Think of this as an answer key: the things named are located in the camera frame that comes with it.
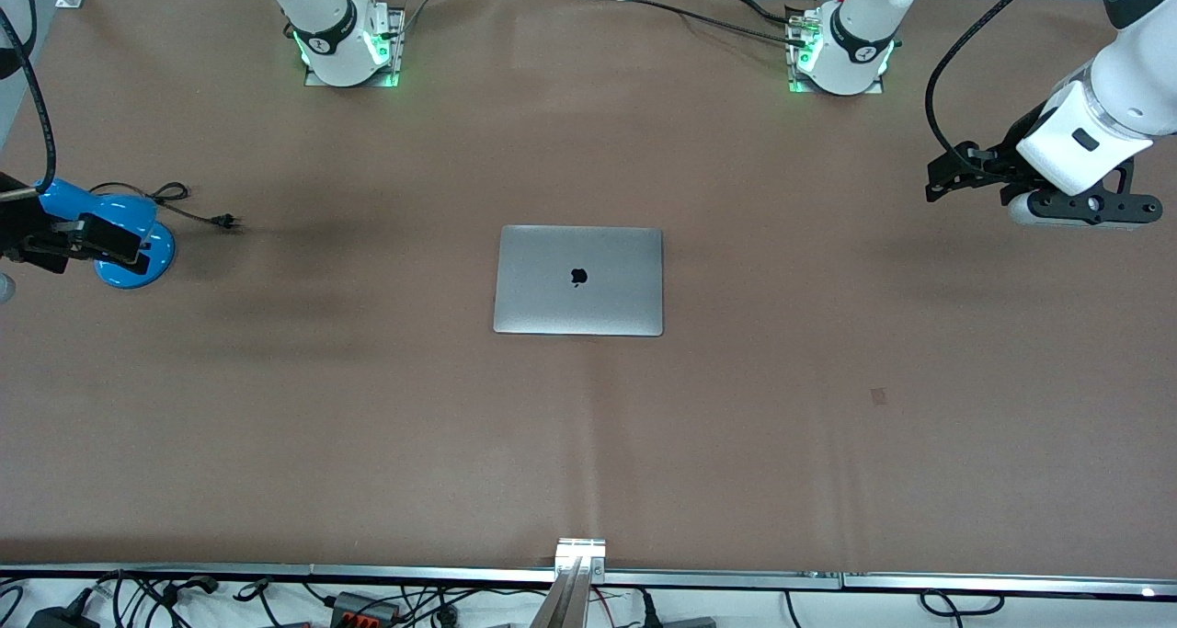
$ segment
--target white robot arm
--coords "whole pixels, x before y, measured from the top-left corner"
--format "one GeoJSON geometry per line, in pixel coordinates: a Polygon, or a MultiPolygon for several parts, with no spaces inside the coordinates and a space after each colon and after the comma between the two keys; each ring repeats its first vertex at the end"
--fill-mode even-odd
{"type": "Polygon", "coordinates": [[[1104,0],[1116,39],[1062,80],[1018,154],[1077,196],[1177,133],[1177,0],[1104,0]]]}
{"type": "Polygon", "coordinates": [[[806,13],[817,26],[794,62],[800,74],[833,95],[858,95],[883,74],[895,33],[915,0],[827,0],[806,13]]]}
{"type": "Polygon", "coordinates": [[[365,82],[395,59],[391,41],[400,13],[373,0],[277,0],[294,29],[302,59],[324,83],[365,82]]]}
{"type": "Polygon", "coordinates": [[[1000,143],[982,152],[966,141],[929,163],[929,201],[1006,183],[1002,203],[1020,225],[1131,229],[1161,218],[1161,201],[1133,195],[1131,181],[1135,155],[1177,133],[1177,0],[1104,0],[1104,7],[1116,39],[1000,143]],[[1112,172],[1115,192],[1103,187],[1112,172]]]}

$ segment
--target black cable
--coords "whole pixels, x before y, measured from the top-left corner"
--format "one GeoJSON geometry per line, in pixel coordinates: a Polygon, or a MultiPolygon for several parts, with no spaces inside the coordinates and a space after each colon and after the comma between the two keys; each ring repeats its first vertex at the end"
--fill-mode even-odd
{"type": "Polygon", "coordinates": [[[133,183],[126,183],[125,181],[104,181],[104,183],[97,183],[89,187],[91,193],[104,192],[109,187],[125,188],[127,192],[138,193],[139,196],[149,198],[153,203],[159,205],[160,208],[171,209],[173,213],[180,214],[182,218],[189,218],[193,221],[200,221],[202,225],[211,225],[221,227],[222,229],[234,229],[234,227],[240,226],[240,219],[233,216],[233,214],[224,213],[214,218],[201,218],[198,214],[188,213],[188,211],[177,208],[175,201],[185,200],[185,198],[192,196],[192,189],[187,185],[180,183],[179,181],[169,181],[165,183],[164,187],[157,188],[155,192],[144,192],[142,188],[135,187],[133,183]]]}
{"type": "Polygon", "coordinates": [[[41,185],[36,191],[38,193],[45,193],[45,189],[49,187],[49,183],[53,183],[54,175],[58,173],[58,146],[53,141],[53,125],[49,123],[49,112],[45,108],[45,96],[41,94],[41,86],[36,82],[36,74],[33,71],[33,59],[26,53],[25,45],[21,45],[20,35],[16,34],[16,28],[13,28],[12,20],[8,19],[8,15],[5,15],[4,9],[0,9],[0,27],[4,28],[5,36],[8,38],[12,49],[20,60],[20,68],[25,72],[25,80],[28,82],[29,95],[33,95],[33,107],[36,108],[36,116],[41,120],[41,135],[45,136],[45,176],[42,176],[41,185]]]}
{"type": "Polygon", "coordinates": [[[12,619],[12,615],[16,612],[16,606],[20,604],[20,601],[25,600],[25,587],[8,587],[7,589],[0,592],[0,599],[7,596],[8,594],[16,594],[16,597],[13,599],[12,604],[8,606],[8,612],[5,612],[4,616],[0,616],[0,628],[2,628],[9,619],[12,619]]]}
{"type": "Polygon", "coordinates": [[[944,147],[944,151],[956,158],[960,166],[967,168],[967,171],[975,173],[975,175],[1000,181],[1005,181],[1006,176],[997,175],[997,173],[990,173],[986,171],[979,171],[978,167],[969,162],[967,158],[960,154],[960,152],[958,152],[956,147],[949,142],[949,139],[946,139],[944,133],[940,131],[939,122],[936,121],[936,107],[933,99],[936,95],[936,83],[940,80],[940,74],[944,74],[944,68],[949,66],[949,62],[951,62],[952,59],[956,58],[956,54],[960,52],[960,48],[963,48],[964,45],[972,39],[972,35],[979,33],[980,28],[985,27],[985,24],[992,21],[993,16],[997,16],[1002,9],[1005,9],[1005,7],[1012,2],[1013,0],[998,0],[996,5],[989,8],[989,12],[985,12],[980,19],[977,19],[975,25],[969,26],[969,29],[960,35],[960,39],[956,40],[956,44],[947,51],[947,53],[944,54],[944,58],[940,58],[940,61],[937,64],[936,68],[933,68],[932,74],[927,76],[927,91],[924,91],[924,113],[927,114],[927,126],[932,129],[932,135],[935,135],[936,140],[942,147],[944,147]]]}
{"type": "Polygon", "coordinates": [[[641,594],[641,603],[646,610],[646,620],[641,623],[641,628],[661,628],[661,620],[658,619],[658,609],[654,607],[654,599],[650,595],[650,592],[638,587],[638,593],[641,594]]]}
{"type": "Polygon", "coordinates": [[[122,628],[122,615],[119,614],[119,592],[122,590],[122,572],[118,572],[118,581],[114,582],[114,596],[111,599],[111,615],[114,617],[114,627],[122,628]]]}
{"type": "Polygon", "coordinates": [[[134,601],[135,604],[134,607],[131,608],[131,615],[127,616],[127,623],[126,623],[127,628],[134,628],[135,616],[139,616],[139,608],[142,607],[144,601],[147,600],[147,593],[142,590],[142,587],[139,587],[139,589],[135,590],[135,595],[139,596],[139,600],[135,601],[135,596],[131,596],[131,600],[134,601]]]}
{"type": "Polygon", "coordinates": [[[952,602],[952,599],[950,599],[944,592],[940,592],[939,589],[925,589],[919,593],[919,607],[924,608],[924,612],[935,614],[940,619],[952,619],[956,621],[957,628],[964,628],[963,616],[989,616],[991,614],[997,614],[997,612],[1002,612],[1002,608],[1005,607],[1005,596],[995,597],[997,599],[997,603],[995,603],[993,607],[982,609],[958,609],[956,603],[952,602]],[[947,612],[936,609],[930,606],[927,603],[927,596],[936,596],[944,601],[945,606],[949,608],[947,612]]]}
{"type": "Polygon", "coordinates": [[[261,601],[261,609],[266,610],[266,616],[270,617],[270,623],[273,623],[274,628],[282,628],[282,624],[278,623],[278,619],[274,616],[274,610],[270,608],[270,601],[266,600],[265,590],[258,593],[258,600],[261,601]]]}
{"type": "Polygon", "coordinates": [[[312,588],[311,588],[311,586],[310,586],[310,584],[307,584],[306,582],[302,582],[302,588],[304,588],[304,589],[306,589],[306,593],[308,593],[308,594],[311,594],[312,596],[314,596],[315,599],[318,599],[318,600],[319,600],[319,602],[321,602],[322,604],[327,604],[327,596],[320,596],[320,595],[319,595],[318,593],[315,593],[315,590],[314,590],[314,589],[312,589],[312,588]]]}
{"type": "Polygon", "coordinates": [[[664,5],[660,2],[654,2],[653,0],[631,0],[631,2],[639,2],[641,5],[650,5],[651,7],[658,7],[661,9],[667,9],[669,12],[674,12],[677,15],[690,16],[692,19],[698,19],[704,24],[711,24],[712,26],[718,26],[719,28],[726,28],[736,33],[744,33],[746,35],[758,36],[760,39],[766,39],[769,41],[778,41],[782,45],[789,46],[805,46],[799,39],[789,39],[777,35],[770,35],[769,33],[762,33],[760,31],[753,31],[752,28],[744,28],[743,26],[737,26],[734,24],[729,24],[727,21],[720,21],[719,19],[712,19],[711,16],[698,15],[696,12],[690,12],[689,9],[683,9],[680,7],[673,7],[671,5],[664,5]]]}
{"type": "Polygon", "coordinates": [[[793,628],[802,628],[802,622],[797,620],[797,612],[793,610],[793,596],[785,592],[785,607],[789,608],[789,619],[793,621],[793,628]]]}
{"type": "Polygon", "coordinates": [[[147,594],[151,597],[151,600],[155,601],[155,606],[152,607],[152,610],[149,613],[147,613],[146,626],[148,627],[151,626],[152,614],[154,614],[157,609],[164,608],[167,612],[167,614],[172,616],[172,624],[179,623],[180,626],[184,626],[184,628],[192,628],[191,623],[188,623],[182,616],[177,614],[175,610],[173,610],[167,604],[167,602],[164,601],[164,597],[159,594],[159,592],[155,590],[155,587],[153,584],[148,584],[144,580],[140,580],[134,575],[128,575],[128,576],[131,580],[134,580],[139,584],[139,588],[144,590],[144,594],[147,594]]]}
{"type": "MultiPolygon", "coordinates": [[[[760,7],[760,4],[757,2],[756,0],[738,0],[738,1],[743,2],[744,5],[747,5],[752,9],[754,9],[756,13],[757,13],[757,15],[764,16],[765,19],[767,19],[770,21],[773,21],[773,22],[777,22],[777,24],[782,24],[782,25],[785,25],[785,26],[789,25],[789,18],[787,16],[774,15],[772,12],[769,12],[764,7],[760,7]]],[[[804,9],[798,9],[796,7],[790,7],[787,5],[785,7],[785,12],[794,13],[794,15],[803,15],[805,13],[804,9]]]]}

